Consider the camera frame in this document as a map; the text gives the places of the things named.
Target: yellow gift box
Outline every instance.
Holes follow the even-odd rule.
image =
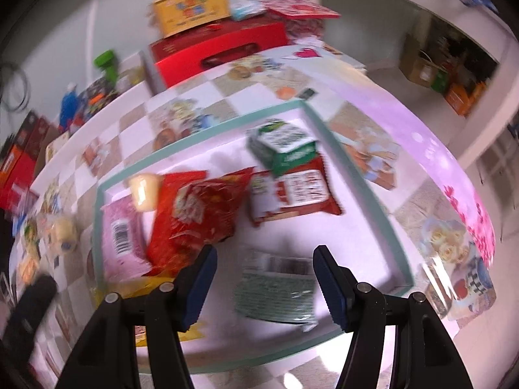
[[[230,16],[229,0],[154,0],[153,7],[164,38]]]

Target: blue gripper pad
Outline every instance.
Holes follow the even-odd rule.
[[[213,282],[218,257],[213,246],[205,246],[195,263],[180,271],[175,280],[179,286],[177,297],[185,303],[183,316],[180,318],[181,332],[185,332],[189,327],[198,321],[198,316],[206,301],[209,287]]]
[[[347,301],[336,278],[337,273],[341,275],[342,273],[326,246],[318,246],[313,251],[313,271],[323,292],[328,310],[332,315],[333,323],[338,324],[343,331],[346,331],[348,326],[346,317]]]

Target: blue bottle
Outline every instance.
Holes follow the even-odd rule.
[[[67,93],[61,100],[61,112],[60,112],[60,130],[64,132],[68,129],[74,115],[76,115],[77,107],[79,106],[79,100],[76,95],[76,84],[70,83],[67,87]]]

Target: white wall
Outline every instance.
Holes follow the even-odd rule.
[[[403,39],[415,21],[416,5],[406,0],[321,0],[341,13],[326,22],[324,40],[364,64],[398,63]]]
[[[28,76],[30,108],[53,120],[69,82],[85,88],[99,72],[93,59],[108,49],[125,58],[159,38],[146,14],[152,0],[41,0],[4,53]],[[0,112],[0,141],[11,129]],[[16,128],[25,114],[14,115]]]

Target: red snack bag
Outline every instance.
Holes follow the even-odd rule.
[[[152,274],[168,271],[174,277],[182,268],[189,266],[196,257],[193,250],[173,243],[172,228],[176,220],[173,218],[172,211],[178,191],[186,184],[206,177],[206,171],[174,172],[164,175],[151,240],[146,251],[148,259],[154,266]]]
[[[181,188],[175,200],[173,240],[201,249],[234,234],[235,217],[251,181],[254,167]]]
[[[269,171],[252,176],[249,215],[255,226],[264,221],[319,211],[332,215],[343,213],[330,191],[321,155],[278,178]]]
[[[254,168],[203,180],[205,171],[164,177],[147,255],[158,272],[176,275],[204,244],[234,234],[235,217]]]

